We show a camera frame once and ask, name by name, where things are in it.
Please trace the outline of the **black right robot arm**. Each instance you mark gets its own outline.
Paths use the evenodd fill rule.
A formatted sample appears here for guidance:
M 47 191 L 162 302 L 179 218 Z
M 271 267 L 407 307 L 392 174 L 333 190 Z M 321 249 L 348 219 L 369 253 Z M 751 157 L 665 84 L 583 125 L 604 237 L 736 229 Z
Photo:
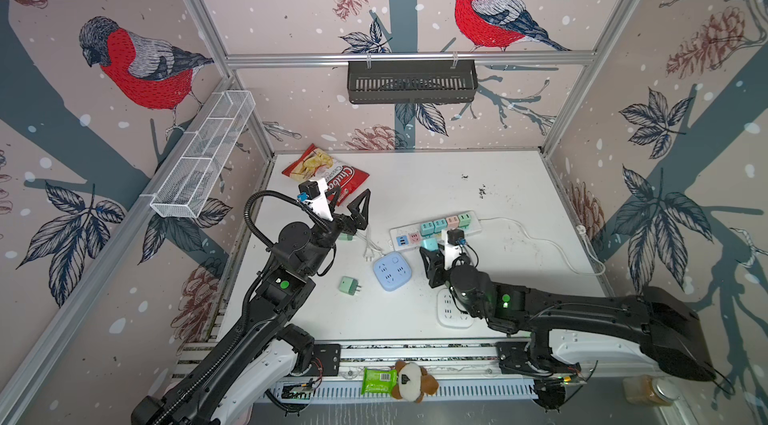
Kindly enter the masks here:
M 549 378 L 580 373 L 580 364 L 557 358 L 549 342 L 551 331 L 570 330 L 635 343 L 673 377 L 710 382 L 717 376 L 698 315 L 661 288 L 619 298 L 554 294 L 494 282 L 465 254 L 448 261 L 440 250 L 421 248 L 419 253 L 430 286 L 446 286 L 461 312 L 507 336 L 529 333 L 525 345 L 498 347 L 505 374 Z

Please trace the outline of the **teal plug adapter front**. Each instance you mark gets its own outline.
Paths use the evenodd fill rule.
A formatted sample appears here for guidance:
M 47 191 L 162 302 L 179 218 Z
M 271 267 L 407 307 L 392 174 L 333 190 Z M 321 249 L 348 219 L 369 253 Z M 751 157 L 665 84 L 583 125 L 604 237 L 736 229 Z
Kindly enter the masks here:
M 439 244 L 436 238 L 429 237 L 424 238 L 421 242 L 421 247 L 428 251 L 438 251 L 439 250 Z

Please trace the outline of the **teal plug adapter pair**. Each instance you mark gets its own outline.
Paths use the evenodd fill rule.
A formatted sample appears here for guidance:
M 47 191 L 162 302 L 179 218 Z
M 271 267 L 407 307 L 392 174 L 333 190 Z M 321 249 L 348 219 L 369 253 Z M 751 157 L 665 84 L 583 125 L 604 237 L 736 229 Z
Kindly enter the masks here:
M 422 237 L 430 237 L 434 233 L 435 233 L 435 225 L 432 221 L 428 221 L 420 224 L 420 235 Z
M 434 234 L 440 234 L 442 231 L 448 228 L 448 222 L 446 218 L 440 218 L 440 219 L 434 220 L 432 224 L 433 224 Z

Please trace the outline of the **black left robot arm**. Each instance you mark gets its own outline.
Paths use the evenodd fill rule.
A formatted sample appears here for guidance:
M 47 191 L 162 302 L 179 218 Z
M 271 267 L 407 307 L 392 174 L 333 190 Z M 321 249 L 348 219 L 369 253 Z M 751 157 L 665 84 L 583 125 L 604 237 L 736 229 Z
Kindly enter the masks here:
M 346 213 L 332 211 L 323 218 L 312 207 L 326 206 L 325 194 L 309 182 L 299 190 L 299 198 L 271 190 L 248 198 L 245 224 L 269 257 L 243 297 L 240 318 L 163 397 L 145 397 L 132 411 L 132 423 L 233 424 L 278 380 L 310 369 L 315 340 L 291 320 L 312 293 L 313 279 L 330 271 L 339 236 L 367 228 L 371 192 L 350 202 Z M 263 198 L 295 206 L 310 221 L 284 226 L 271 241 L 252 217 Z

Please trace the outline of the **pink plug adapter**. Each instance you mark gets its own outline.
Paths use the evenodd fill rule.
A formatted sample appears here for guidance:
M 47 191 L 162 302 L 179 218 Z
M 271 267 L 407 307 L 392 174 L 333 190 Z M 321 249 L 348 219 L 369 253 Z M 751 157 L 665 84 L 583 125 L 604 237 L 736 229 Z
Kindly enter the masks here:
M 454 230 L 460 227 L 460 219 L 457 215 L 445 218 L 447 230 Z

